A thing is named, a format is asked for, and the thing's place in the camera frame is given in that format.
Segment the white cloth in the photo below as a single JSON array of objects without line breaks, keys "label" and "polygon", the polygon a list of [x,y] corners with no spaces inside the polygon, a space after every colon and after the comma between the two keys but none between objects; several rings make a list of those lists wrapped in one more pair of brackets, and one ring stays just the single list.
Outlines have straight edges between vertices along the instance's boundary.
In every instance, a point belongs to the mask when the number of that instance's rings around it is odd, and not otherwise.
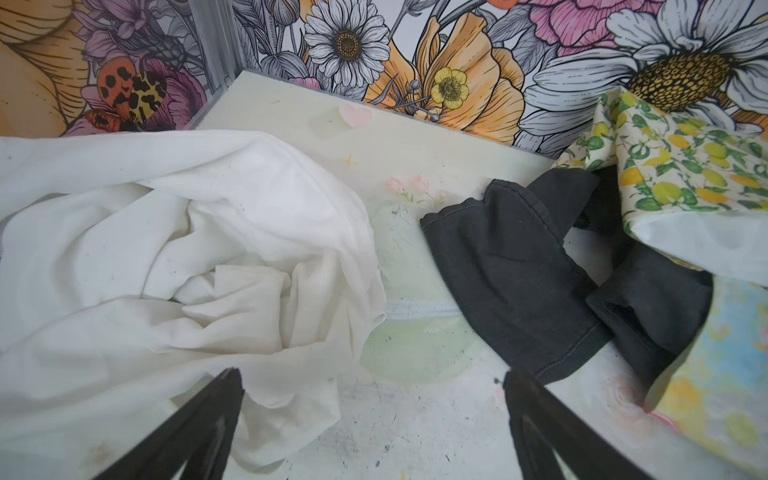
[{"label": "white cloth", "polygon": [[362,200],[270,135],[5,137],[1,475],[92,477],[228,368],[225,475],[272,472],[385,307]]}]

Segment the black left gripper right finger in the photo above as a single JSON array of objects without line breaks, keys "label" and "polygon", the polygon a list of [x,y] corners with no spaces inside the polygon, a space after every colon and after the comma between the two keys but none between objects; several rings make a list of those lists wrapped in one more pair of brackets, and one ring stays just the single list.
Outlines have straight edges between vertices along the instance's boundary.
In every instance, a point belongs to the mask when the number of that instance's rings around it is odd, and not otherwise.
[{"label": "black left gripper right finger", "polygon": [[503,382],[509,425],[525,479],[648,479],[533,376],[510,371]]}]

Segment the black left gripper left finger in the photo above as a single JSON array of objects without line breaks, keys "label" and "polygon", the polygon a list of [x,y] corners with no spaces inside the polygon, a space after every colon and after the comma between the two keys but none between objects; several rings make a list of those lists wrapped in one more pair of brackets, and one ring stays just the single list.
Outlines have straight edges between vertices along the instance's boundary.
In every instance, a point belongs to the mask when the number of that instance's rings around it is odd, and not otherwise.
[{"label": "black left gripper left finger", "polygon": [[99,479],[221,479],[244,389],[236,368],[222,371]]}]

